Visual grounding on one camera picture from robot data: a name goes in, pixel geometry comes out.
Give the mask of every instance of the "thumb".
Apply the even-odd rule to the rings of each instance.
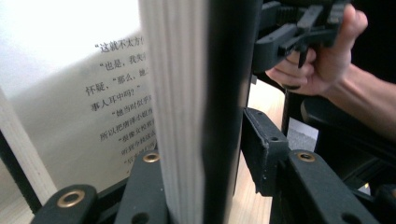
[[[344,21],[332,49],[338,52],[350,51],[356,38],[366,29],[367,24],[367,17],[363,12],[356,10],[350,4],[346,5]]]

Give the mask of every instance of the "open book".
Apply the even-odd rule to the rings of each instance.
[[[156,145],[137,1],[2,1],[0,127],[40,202]]]

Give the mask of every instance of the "forearm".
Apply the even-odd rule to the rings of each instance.
[[[322,96],[396,143],[396,85],[352,64]]]

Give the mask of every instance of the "white page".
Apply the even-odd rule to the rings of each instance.
[[[2,1],[0,34],[0,87],[55,187],[129,176],[155,146],[137,2]]]

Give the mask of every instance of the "hand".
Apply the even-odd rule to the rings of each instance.
[[[309,49],[306,63],[298,68],[299,53],[266,71],[268,77],[282,85],[300,86],[293,91],[306,95],[326,96],[326,92],[343,78],[351,65],[355,39],[367,27],[367,18],[352,5],[346,5],[340,33],[331,48]]]

